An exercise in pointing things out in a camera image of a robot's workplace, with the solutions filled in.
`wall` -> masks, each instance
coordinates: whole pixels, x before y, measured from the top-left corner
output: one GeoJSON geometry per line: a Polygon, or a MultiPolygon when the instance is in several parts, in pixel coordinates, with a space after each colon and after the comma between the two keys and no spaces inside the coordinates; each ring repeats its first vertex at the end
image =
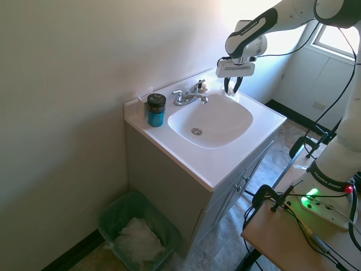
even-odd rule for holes
{"type": "MultiPolygon", "coordinates": [[[[316,23],[307,26],[300,43],[306,42],[316,23]]],[[[353,65],[308,47],[295,53],[273,99],[296,112],[317,120],[337,99],[351,77],[353,65]],[[320,111],[312,105],[317,101],[325,105],[320,111]]],[[[340,101],[319,121],[332,129],[342,118],[353,82],[340,101]]]]}
{"type": "MultiPolygon", "coordinates": [[[[278,0],[254,2],[2,5],[0,270],[40,270],[96,229],[127,190],[123,103],[213,68],[236,22],[278,0]]],[[[259,61],[246,93],[269,100],[275,61],[259,61]]]]}

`faucet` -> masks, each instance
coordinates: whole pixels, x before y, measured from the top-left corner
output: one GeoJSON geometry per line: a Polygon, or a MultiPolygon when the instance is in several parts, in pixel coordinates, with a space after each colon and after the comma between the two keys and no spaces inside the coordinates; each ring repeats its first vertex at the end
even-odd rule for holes
{"type": "Polygon", "coordinates": [[[176,95],[173,103],[176,106],[185,106],[194,102],[198,98],[200,98],[203,103],[207,103],[208,98],[206,97],[206,95],[198,93],[198,86],[203,82],[205,82],[205,80],[200,80],[194,85],[194,87],[191,88],[190,91],[187,91],[186,94],[183,94],[181,90],[172,92],[172,94],[176,95]]]}

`bathroom sink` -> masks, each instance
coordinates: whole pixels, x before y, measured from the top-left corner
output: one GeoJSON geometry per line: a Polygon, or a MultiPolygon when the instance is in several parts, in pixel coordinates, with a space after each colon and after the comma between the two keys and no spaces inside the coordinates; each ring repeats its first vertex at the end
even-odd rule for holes
{"type": "Polygon", "coordinates": [[[196,100],[168,118],[169,126],[190,142],[218,148],[239,138],[250,127],[252,114],[224,95],[208,96],[208,103],[196,100]]]}

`wooden table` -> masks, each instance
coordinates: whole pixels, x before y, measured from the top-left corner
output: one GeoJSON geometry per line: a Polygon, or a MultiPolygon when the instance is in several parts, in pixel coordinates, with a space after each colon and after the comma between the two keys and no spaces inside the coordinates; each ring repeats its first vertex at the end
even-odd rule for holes
{"type": "MultiPolygon", "coordinates": [[[[323,151],[325,145],[315,151],[317,157],[323,151]]],[[[284,173],[279,178],[275,190],[284,192],[293,181],[297,180],[305,171],[299,169],[298,165],[308,166],[313,159],[307,159],[306,151],[300,150],[299,156],[295,157],[284,173]]],[[[349,261],[353,266],[361,269],[361,253],[353,245],[349,232],[343,230],[330,222],[302,209],[296,197],[289,196],[292,207],[301,216],[311,230],[321,237],[325,243],[335,249],[341,256],[349,261]]],[[[250,270],[254,261],[261,255],[266,256],[279,269],[287,271],[330,271],[338,270],[335,265],[324,256],[313,251],[302,235],[296,220],[282,208],[278,208],[276,213],[271,212],[273,202],[266,200],[252,216],[248,225],[242,233],[255,249],[251,254],[243,259],[237,270],[250,270]]],[[[358,212],[361,215],[361,204],[358,205],[358,212]]],[[[357,220],[357,226],[361,228],[361,218],[357,220]]],[[[361,236],[355,230],[355,236],[361,243],[361,236]]],[[[333,255],[339,259],[349,270],[352,267],[342,261],[335,253],[333,255]]]]}

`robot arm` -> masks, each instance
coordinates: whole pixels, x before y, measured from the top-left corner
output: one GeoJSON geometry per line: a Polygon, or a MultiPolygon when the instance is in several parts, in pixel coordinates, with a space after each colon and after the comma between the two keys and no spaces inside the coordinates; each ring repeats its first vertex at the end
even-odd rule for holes
{"type": "MultiPolygon", "coordinates": [[[[274,31],[298,28],[304,23],[316,18],[320,23],[339,28],[356,26],[361,34],[361,1],[360,0],[282,0],[273,8],[267,10],[253,21],[240,27],[237,24],[226,42],[226,51],[230,58],[220,61],[217,75],[225,77],[224,89],[228,91],[228,77],[250,76],[254,71],[254,64],[248,63],[251,56],[261,55],[265,51],[262,35],[274,31]]],[[[317,190],[318,195],[340,195],[347,192],[350,179],[361,170],[361,44],[356,61],[354,86],[350,94],[349,103],[337,136],[331,141],[322,154],[313,162],[312,166],[302,175],[301,182],[294,189],[297,194],[308,194],[311,189],[317,190]]],[[[301,206],[347,229],[348,220],[335,216],[325,208],[319,208],[312,202],[301,206]]],[[[351,212],[357,197],[353,197],[352,204],[349,197],[325,198],[328,205],[337,207],[344,214],[351,212]]],[[[357,218],[357,212],[351,219],[357,218]]]]}
{"type": "Polygon", "coordinates": [[[225,78],[224,90],[228,93],[230,77],[237,77],[237,82],[241,82],[242,77],[253,75],[254,56],[264,54],[267,49],[264,34],[295,29],[314,19],[314,4],[315,0],[282,0],[253,21],[239,21],[226,41],[230,57],[217,63],[217,76],[225,78]]]}
{"type": "Polygon", "coordinates": [[[232,59],[244,56],[244,49],[252,41],[266,33],[298,28],[314,15],[315,0],[283,0],[262,13],[226,41],[226,51],[232,59]]]}

